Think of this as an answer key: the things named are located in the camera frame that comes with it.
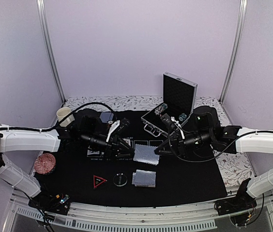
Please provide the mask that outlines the aluminium poker chip case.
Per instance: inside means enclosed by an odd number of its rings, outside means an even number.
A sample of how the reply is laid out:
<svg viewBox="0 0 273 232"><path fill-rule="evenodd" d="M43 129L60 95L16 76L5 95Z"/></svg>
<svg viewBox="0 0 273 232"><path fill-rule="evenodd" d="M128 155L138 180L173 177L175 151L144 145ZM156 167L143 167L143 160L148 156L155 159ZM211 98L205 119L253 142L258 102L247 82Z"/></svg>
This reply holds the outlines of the aluminium poker chip case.
<svg viewBox="0 0 273 232"><path fill-rule="evenodd" d="M197 93L197 83L186 80L169 72L163 74L163 102L168 108L160 115L154 114L155 106L151 111L141 117L144 123L144 130L154 137L163 135L167 137L167 127L160 117L163 114L175 117L181 126L184 126L193 113ZM179 121L179 115L185 113L187 119Z"/></svg>

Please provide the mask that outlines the queen of spades card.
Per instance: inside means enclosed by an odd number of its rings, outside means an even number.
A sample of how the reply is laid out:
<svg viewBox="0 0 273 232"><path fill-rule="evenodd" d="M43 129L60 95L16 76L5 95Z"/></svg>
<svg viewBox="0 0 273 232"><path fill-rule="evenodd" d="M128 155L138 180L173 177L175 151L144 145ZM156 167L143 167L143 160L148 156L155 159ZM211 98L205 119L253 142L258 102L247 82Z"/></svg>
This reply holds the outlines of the queen of spades card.
<svg viewBox="0 0 273 232"><path fill-rule="evenodd" d="M87 156L88 157L100 157L101 154L99 151L91 151L91 150L88 150L87 151Z"/></svg>

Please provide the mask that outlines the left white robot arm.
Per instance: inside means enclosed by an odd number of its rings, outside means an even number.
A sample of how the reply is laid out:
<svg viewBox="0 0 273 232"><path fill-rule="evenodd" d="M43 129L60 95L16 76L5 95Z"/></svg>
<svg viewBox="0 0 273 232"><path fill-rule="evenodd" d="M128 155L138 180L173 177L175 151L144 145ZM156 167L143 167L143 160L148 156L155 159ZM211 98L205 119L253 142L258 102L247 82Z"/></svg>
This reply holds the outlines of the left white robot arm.
<svg viewBox="0 0 273 232"><path fill-rule="evenodd" d="M11 127L0 124L0 179L33 198L42 209L48 210L54 204L51 195L35 177L29 176L12 163L5 156L6 152L58 152L60 146L65 142L82 141L90 149L102 151L103 157L107 160L132 157L134 149L121 138L121 133L130 124L127 119L115 120L106 136L98 135L95 130L79 126L73 121L66 121L68 117L86 106L87 104L83 104L69 112L51 128Z"/></svg>

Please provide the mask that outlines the single blue playing card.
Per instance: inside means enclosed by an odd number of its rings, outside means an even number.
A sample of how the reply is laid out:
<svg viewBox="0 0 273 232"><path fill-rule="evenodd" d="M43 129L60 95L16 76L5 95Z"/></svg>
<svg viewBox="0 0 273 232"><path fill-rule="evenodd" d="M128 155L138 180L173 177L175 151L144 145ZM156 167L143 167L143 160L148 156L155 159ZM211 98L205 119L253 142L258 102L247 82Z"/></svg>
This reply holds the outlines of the single blue playing card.
<svg viewBox="0 0 273 232"><path fill-rule="evenodd" d="M99 116L100 120L103 123L107 123L108 121L112 121L114 114L112 112L102 112Z"/></svg>

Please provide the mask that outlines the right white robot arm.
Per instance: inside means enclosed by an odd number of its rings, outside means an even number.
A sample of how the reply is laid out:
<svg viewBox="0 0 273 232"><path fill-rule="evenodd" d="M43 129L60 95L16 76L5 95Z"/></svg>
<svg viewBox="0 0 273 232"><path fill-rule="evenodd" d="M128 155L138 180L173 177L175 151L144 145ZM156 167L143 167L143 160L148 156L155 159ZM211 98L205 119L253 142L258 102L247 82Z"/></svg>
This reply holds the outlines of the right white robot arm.
<svg viewBox="0 0 273 232"><path fill-rule="evenodd" d="M213 107L202 106L194 110L191 116L192 131L184 131L180 123L168 114L161 115L167 127L168 153L186 162L208 162L223 153L273 155L273 130L250 129L242 126L225 126L219 121ZM188 154L209 145L217 152L209 158L193 160ZM244 180L232 199L232 207L242 211L251 200L273 189L273 168Z"/></svg>

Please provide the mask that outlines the red black triangle card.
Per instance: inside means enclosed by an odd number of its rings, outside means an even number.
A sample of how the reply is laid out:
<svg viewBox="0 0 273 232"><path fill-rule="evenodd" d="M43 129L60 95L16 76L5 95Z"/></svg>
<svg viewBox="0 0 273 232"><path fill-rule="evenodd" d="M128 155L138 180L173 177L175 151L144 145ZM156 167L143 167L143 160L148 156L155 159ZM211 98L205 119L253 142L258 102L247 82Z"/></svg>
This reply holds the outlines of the red black triangle card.
<svg viewBox="0 0 273 232"><path fill-rule="evenodd" d="M93 176L93 188L96 189L98 186L102 185L103 183L107 182L105 178L99 177L94 175Z"/></svg>

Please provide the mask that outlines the clear dealer button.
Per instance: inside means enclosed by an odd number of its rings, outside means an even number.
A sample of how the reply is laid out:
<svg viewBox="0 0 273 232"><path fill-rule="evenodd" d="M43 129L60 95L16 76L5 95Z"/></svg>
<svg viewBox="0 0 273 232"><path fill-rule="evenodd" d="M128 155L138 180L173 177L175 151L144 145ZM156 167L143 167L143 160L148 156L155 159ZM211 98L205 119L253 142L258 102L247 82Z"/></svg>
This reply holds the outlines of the clear dealer button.
<svg viewBox="0 0 273 232"><path fill-rule="evenodd" d="M127 176L124 173L117 173L113 177L113 184L117 187L123 187L127 184Z"/></svg>

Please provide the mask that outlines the blue playing card deck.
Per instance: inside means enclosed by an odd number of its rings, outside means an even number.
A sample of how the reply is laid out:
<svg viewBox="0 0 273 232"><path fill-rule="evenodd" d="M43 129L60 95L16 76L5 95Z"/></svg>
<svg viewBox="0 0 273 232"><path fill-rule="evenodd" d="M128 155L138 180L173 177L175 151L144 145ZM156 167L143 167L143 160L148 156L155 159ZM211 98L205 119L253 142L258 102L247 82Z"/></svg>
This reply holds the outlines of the blue playing card deck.
<svg viewBox="0 0 273 232"><path fill-rule="evenodd" d="M136 170L132 175L132 184L136 187L156 187L156 172Z"/></svg>

